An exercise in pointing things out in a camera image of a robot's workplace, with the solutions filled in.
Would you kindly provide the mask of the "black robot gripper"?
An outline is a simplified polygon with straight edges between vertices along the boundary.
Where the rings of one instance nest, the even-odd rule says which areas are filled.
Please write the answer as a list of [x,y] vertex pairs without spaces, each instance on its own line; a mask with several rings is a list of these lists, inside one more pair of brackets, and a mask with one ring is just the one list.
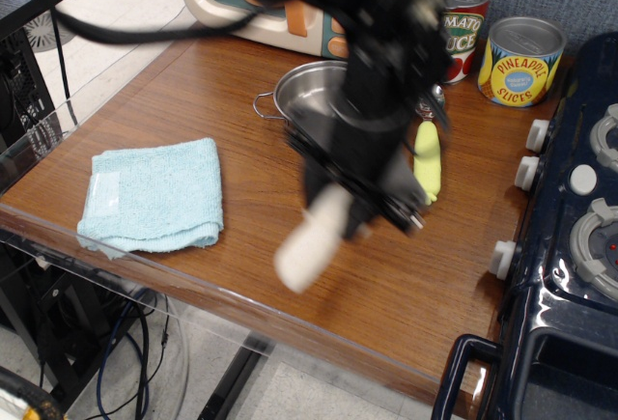
[[339,184],[353,198],[343,207],[341,239],[351,240],[378,216],[404,233],[420,225],[426,195],[404,157],[413,108],[380,100],[363,115],[342,96],[334,107],[337,117],[326,136],[289,130],[290,145],[304,159],[305,207]]

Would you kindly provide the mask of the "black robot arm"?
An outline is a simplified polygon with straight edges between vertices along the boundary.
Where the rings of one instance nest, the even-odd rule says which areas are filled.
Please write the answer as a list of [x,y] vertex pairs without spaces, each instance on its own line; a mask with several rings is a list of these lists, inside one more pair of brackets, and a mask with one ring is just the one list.
[[320,105],[297,101],[287,111],[290,143],[304,158],[308,207],[330,184],[351,197],[342,235],[375,216],[402,231],[422,223],[426,195],[414,179],[399,182],[396,161],[420,100],[446,73],[450,57],[441,17],[445,0],[256,0],[247,14],[217,26],[170,31],[118,31],[62,11],[60,23],[93,42],[131,44],[218,38],[253,27],[269,8],[300,1],[343,28],[349,56],[343,82]]

